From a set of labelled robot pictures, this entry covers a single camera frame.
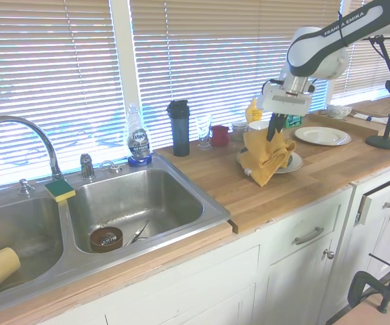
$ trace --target yellow bottle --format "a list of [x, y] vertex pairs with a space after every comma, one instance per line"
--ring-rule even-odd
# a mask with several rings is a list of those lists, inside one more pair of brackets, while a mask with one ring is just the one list
[[257, 99], [254, 98], [251, 104], [248, 106], [244, 113], [246, 117], [247, 123], [251, 123], [253, 121], [260, 121], [263, 116], [263, 111], [257, 108]]

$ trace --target red cup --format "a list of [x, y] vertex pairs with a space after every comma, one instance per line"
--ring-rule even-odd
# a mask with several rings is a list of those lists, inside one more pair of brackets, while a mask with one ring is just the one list
[[213, 136], [211, 138], [211, 145], [213, 147], [225, 147], [230, 142], [230, 138], [228, 137], [228, 127], [224, 127], [223, 125], [215, 125], [211, 127], [211, 131]]

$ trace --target kitchen sink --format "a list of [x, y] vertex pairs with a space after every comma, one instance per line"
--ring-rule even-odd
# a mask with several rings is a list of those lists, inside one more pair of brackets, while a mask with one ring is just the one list
[[203, 210], [200, 201], [162, 169], [148, 169], [82, 186], [68, 200], [68, 208], [76, 244], [90, 253], [94, 252], [89, 236], [98, 228], [120, 228], [124, 245], [147, 221], [142, 238], [196, 221]]
[[49, 271], [63, 253], [58, 205], [36, 198], [0, 207], [0, 250], [11, 247], [20, 269], [0, 284], [0, 292]]
[[[56, 203], [45, 190], [50, 179], [0, 187], [0, 249], [11, 247], [20, 269], [0, 285], [0, 310], [71, 284], [178, 240], [226, 222], [230, 213], [165, 158], [153, 154], [142, 167], [118, 173], [96, 169], [93, 179], [64, 175], [76, 196]], [[123, 231], [123, 242], [148, 225], [138, 241], [93, 253], [90, 234], [105, 226]]]

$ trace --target black water bottle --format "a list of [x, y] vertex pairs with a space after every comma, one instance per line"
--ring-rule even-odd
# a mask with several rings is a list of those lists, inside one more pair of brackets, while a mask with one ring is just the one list
[[187, 100], [173, 100], [167, 108], [173, 132], [173, 153], [177, 157], [189, 154], [189, 106]]

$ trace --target sponge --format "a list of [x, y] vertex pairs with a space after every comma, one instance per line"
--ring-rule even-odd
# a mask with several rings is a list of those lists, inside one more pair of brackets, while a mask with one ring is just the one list
[[76, 195], [74, 189], [63, 179], [58, 179], [45, 185], [46, 190], [55, 201], [63, 201]]

